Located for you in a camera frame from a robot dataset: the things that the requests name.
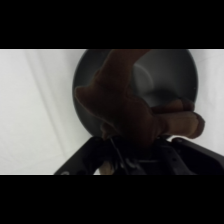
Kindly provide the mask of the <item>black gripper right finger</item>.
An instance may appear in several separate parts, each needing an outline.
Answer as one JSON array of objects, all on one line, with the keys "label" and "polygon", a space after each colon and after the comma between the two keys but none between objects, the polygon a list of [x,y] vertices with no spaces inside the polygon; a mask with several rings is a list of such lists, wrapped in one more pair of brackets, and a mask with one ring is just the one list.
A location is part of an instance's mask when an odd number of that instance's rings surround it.
[{"label": "black gripper right finger", "polygon": [[224,156],[182,138],[165,141],[163,158],[174,175],[224,175]]}]

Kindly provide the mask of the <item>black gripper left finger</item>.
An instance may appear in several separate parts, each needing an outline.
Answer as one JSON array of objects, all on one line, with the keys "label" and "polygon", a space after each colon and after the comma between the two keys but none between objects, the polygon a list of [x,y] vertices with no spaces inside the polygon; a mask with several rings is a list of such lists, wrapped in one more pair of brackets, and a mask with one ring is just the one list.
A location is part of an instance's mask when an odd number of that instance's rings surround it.
[{"label": "black gripper left finger", "polygon": [[91,137],[55,175],[93,175],[109,157],[109,142],[99,137]]}]

